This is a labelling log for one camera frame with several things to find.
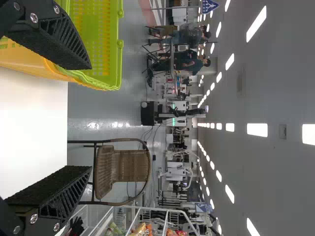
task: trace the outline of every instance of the black speaker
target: black speaker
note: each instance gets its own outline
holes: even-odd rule
[[[141,102],[141,124],[154,126],[154,102]]]

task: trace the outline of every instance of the wicker chair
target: wicker chair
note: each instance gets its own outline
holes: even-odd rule
[[[104,143],[112,142],[128,142],[138,141],[145,150],[114,150],[112,145],[104,145]],[[142,194],[146,188],[152,167],[150,152],[146,144],[140,139],[110,139],[99,141],[68,141],[69,144],[93,144],[84,145],[84,147],[94,148],[94,163],[93,163],[93,182],[92,185],[92,200],[83,201],[79,204],[92,205],[108,205],[122,206],[125,205]],[[101,202],[100,200],[106,196],[112,189],[115,182],[145,182],[141,191],[135,196],[121,203]]]

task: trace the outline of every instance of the white ceiling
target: white ceiling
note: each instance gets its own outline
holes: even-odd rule
[[[198,140],[222,174],[220,183],[199,152],[222,233],[249,236],[248,217],[261,236],[313,235],[315,146],[302,143],[302,124],[315,123],[315,1],[231,0],[227,12],[225,0],[217,2],[220,7],[206,23],[214,40],[222,22],[214,55],[223,77],[203,103],[209,113],[199,122],[221,122],[223,129],[199,128]],[[246,32],[265,5],[267,19],[246,43]],[[235,62],[225,71],[232,53]],[[241,97],[236,79],[243,67]],[[205,77],[204,93],[212,82],[215,76]],[[225,131],[230,122],[234,133]],[[247,135],[247,123],[267,123],[268,137]],[[287,140],[279,139],[279,124],[287,125]]]

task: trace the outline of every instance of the chair seat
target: chair seat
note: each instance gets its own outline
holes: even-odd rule
[[[101,200],[115,182],[147,181],[150,177],[150,153],[147,150],[115,150],[103,145],[95,161],[95,196]]]

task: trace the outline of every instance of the blue sign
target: blue sign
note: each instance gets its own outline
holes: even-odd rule
[[[196,212],[212,212],[212,206],[205,203],[195,203]]]
[[[211,0],[202,0],[202,14],[208,14],[219,6],[218,3]]]

